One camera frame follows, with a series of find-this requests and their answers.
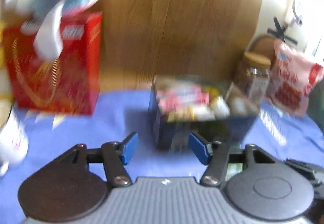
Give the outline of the red gift bag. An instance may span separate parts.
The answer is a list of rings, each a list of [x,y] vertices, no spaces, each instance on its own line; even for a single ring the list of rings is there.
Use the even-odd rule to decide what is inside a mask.
[[[33,22],[4,28],[2,45],[14,98],[21,108],[91,115],[99,95],[102,13],[62,18],[63,50],[54,61],[35,52]]]

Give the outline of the black tin box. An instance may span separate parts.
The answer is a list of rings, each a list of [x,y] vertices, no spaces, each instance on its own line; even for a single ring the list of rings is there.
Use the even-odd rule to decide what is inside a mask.
[[[230,80],[156,75],[148,109],[158,150],[188,148],[190,133],[208,141],[242,142],[260,113]]]

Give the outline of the white power strip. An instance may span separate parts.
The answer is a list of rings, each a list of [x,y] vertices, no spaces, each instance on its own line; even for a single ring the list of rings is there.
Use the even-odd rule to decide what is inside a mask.
[[[284,25],[286,27],[293,26],[294,24],[301,26],[303,24],[302,13],[300,12],[299,0],[287,0],[287,10],[284,18]]]

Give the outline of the wooden backdrop board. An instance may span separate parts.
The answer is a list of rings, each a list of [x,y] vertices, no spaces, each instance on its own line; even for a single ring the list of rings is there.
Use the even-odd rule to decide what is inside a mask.
[[[262,0],[99,0],[100,88],[149,88],[157,74],[231,79]]]

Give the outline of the round wooden cutting board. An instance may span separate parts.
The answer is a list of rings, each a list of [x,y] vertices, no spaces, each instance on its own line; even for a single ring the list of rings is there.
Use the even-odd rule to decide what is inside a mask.
[[[260,37],[257,37],[250,45],[248,51],[269,58],[271,64],[273,64],[276,59],[274,50],[275,40],[276,38],[271,35],[262,35]]]

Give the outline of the yellow peanut packet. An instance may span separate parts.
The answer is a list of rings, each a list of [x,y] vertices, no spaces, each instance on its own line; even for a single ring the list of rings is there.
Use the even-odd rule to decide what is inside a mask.
[[[171,111],[167,122],[203,122],[215,120],[215,114],[207,105],[190,105]]]

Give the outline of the yellow duck plush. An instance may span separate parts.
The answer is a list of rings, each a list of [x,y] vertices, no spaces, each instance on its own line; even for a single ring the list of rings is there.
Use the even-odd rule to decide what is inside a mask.
[[[8,72],[6,69],[6,60],[5,60],[5,53],[3,47],[3,30],[4,30],[4,23],[1,21],[1,47],[0,47],[0,86],[1,86],[1,99],[7,99],[13,102],[14,96],[11,90],[11,84],[9,81]]]

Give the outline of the pink snack bar packet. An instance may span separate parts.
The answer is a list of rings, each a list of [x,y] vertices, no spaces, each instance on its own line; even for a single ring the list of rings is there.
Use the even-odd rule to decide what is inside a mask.
[[[188,105],[209,103],[209,93],[203,92],[201,87],[196,85],[157,90],[156,97],[162,113],[169,113]]]

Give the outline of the nut jar with gold lid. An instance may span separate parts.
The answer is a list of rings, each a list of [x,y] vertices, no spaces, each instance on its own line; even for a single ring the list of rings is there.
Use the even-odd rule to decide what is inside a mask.
[[[254,52],[244,52],[234,75],[234,83],[254,102],[260,105],[270,81],[271,61]]]

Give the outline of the white enamel mug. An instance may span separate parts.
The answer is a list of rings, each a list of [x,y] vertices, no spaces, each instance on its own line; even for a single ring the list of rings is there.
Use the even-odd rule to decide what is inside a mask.
[[[29,140],[25,128],[15,110],[11,108],[8,119],[1,126],[1,177],[10,167],[16,167],[25,159]]]

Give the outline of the light green snack packet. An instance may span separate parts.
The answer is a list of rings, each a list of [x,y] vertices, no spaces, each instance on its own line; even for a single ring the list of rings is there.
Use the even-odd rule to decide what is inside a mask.
[[[243,171],[242,163],[229,163],[225,180],[228,181],[230,178],[239,174],[242,171]]]

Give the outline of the jelly cup yellow lid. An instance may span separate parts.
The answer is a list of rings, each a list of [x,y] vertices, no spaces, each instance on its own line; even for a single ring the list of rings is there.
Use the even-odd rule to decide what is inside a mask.
[[[209,107],[217,118],[225,118],[230,115],[230,109],[222,96],[215,97]]]

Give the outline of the pink snack bag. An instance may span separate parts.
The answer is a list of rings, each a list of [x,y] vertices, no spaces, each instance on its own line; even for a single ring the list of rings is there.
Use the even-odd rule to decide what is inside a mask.
[[[281,39],[274,41],[274,51],[276,58],[266,96],[283,112],[303,117],[310,93],[323,79],[323,62],[290,48]]]

